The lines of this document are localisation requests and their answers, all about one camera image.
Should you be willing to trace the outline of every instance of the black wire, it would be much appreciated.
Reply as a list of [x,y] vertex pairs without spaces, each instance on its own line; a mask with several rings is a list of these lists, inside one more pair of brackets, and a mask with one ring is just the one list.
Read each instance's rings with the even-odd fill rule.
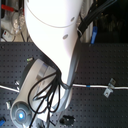
[[22,33],[22,31],[21,31],[21,36],[22,36],[22,39],[23,39],[23,41],[25,42],[25,39],[24,39],[24,36],[23,36],[23,33]]
[[[49,89],[49,91],[47,92],[47,94],[46,94],[45,96],[41,97],[41,98],[42,98],[42,101],[41,101],[41,103],[39,104],[39,106],[38,106],[38,108],[36,109],[36,111],[33,110],[32,106],[31,106],[31,104],[30,104],[30,101],[29,101],[29,97],[30,97],[30,95],[31,95],[32,90],[33,90],[40,82],[42,82],[43,80],[45,80],[45,79],[47,79],[47,78],[49,78],[49,77],[51,77],[51,76],[53,76],[53,75],[56,75],[56,72],[53,73],[53,74],[51,74],[51,75],[49,75],[49,76],[46,76],[46,77],[42,78],[41,80],[39,80],[37,83],[35,83],[35,84],[33,85],[33,87],[32,87],[32,88],[30,89],[30,91],[29,91],[29,94],[28,94],[28,105],[29,105],[29,107],[31,108],[31,110],[34,112],[34,116],[33,116],[33,118],[32,118],[32,121],[31,121],[31,123],[30,123],[29,128],[31,128],[31,126],[32,126],[32,124],[33,124],[33,122],[34,122],[34,120],[35,120],[36,115],[45,112],[46,109],[48,109],[47,127],[49,127],[49,123],[50,123],[50,113],[56,112],[57,109],[58,109],[58,107],[59,107],[59,104],[60,104],[60,84],[59,84],[59,81],[58,81],[58,79],[57,79],[57,78],[58,78],[57,76],[53,79],[53,81],[52,81],[47,87],[45,87],[42,91],[40,91],[40,92],[34,97],[34,98],[36,98],[36,100],[37,100],[37,99],[38,99],[37,96],[39,96],[43,91],[45,91],[46,89],[48,89],[48,88],[50,87],[50,89]],[[52,110],[51,110],[52,102],[53,102],[54,94],[55,94],[57,88],[58,88],[58,93],[59,93],[59,95],[58,95],[58,99],[59,99],[59,100],[58,100],[56,109],[55,109],[54,111],[52,111]],[[40,107],[41,107],[41,105],[43,104],[43,102],[44,102],[44,100],[45,100],[46,98],[47,98],[47,106],[45,107],[45,109],[44,109],[43,111],[38,112],[39,109],[40,109]]]
[[87,29],[88,25],[97,17],[100,13],[102,13],[107,7],[114,4],[117,0],[107,0],[105,3],[103,3],[100,7],[95,9],[94,11],[89,12],[89,14],[84,18],[83,22],[79,25],[78,29],[83,34],[84,31]]
[[80,16],[81,22],[83,22],[83,18],[82,18],[82,16],[81,16],[81,12],[80,12],[79,16]]
[[[1,38],[1,39],[3,39],[5,42],[9,42],[9,41],[7,41],[5,38]],[[14,42],[14,40],[16,39],[16,36],[14,36],[14,38],[13,38],[13,41],[12,42]]]
[[51,123],[52,125],[56,126],[51,120],[50,120],[50,123]]
[[5,42],[8,42],[6,39],[4,39],[3,37],[1,37],[1,39],[3,39]]
[[29,93],[28,93],[28,105],[29,105],[30,109],[31,109],[33,112],[36,112],[36,111],[31,107],[31,104],[30,104],[30,101],[29,101],[29,97],[30,97],[30,95],[31,95],[32,90],[33,90],[40,82],[42,82],[43,80],[45,80],[45,79],[47,79],[47,78],[49,78],[49,77],[51,77],[51,76],[53,76],[53,75],[56,75],[56,72],[53,73],[53,74],[51,74],[51,75],[48,75],[48,76],[46,76],[46,77],[44,77],[44,78],[42,78],[42,79],[40,79],[40,80],[39,80],[38,82],[36,82],[36,83],[33,85],[33,87],[30,89],[30,91],[29,91]]

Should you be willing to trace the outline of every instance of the white string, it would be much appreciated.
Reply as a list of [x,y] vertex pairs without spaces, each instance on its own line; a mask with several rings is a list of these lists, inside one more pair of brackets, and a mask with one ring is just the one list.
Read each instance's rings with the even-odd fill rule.
[[19,92],[16,89],[8,88],[8,87],[2,86],[2,85],[0,85],[0,88],[7,89],[7,90],[10,90],[10,91],[14,91],[14,92]]

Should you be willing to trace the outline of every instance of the white plastic casing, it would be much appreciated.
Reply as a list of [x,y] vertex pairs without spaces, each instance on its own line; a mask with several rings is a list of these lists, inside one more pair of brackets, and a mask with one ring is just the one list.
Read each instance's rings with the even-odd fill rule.
[[34,43],[61,70],[67,83],[78,35],[76,22],[83,0],[25,0],[25,18]]

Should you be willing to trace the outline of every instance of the white wire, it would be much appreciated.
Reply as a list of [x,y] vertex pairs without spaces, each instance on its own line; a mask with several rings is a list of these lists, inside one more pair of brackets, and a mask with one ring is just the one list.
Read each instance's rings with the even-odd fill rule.
[[14,91],[14,92],[19,92],[16,89],[8,88],[8,87],[2,86],[2,85],[0,85],[0,88],[7,89],[7,90],[10,90],[10,91]]
[[[108,88],[106,85],[79,85],[73,84],[74,87],[90,87],[90,88]],[[128,89],[128,87],[114,87],[114,89]]]

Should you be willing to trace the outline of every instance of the screw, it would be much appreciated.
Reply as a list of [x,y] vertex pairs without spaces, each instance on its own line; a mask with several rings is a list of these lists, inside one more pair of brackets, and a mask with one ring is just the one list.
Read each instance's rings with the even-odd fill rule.
[[15,85],[20,85],[20,82],[16,80]]
[[71,22],[72,22],[74,19],[75,19],[75,17],[73,17],[73,18],[71,19]]
[[65,36],[63,37],[63,39],[65,40],[67,37],[68,37],[68,34],[67,34],[67,35],[65,35]]

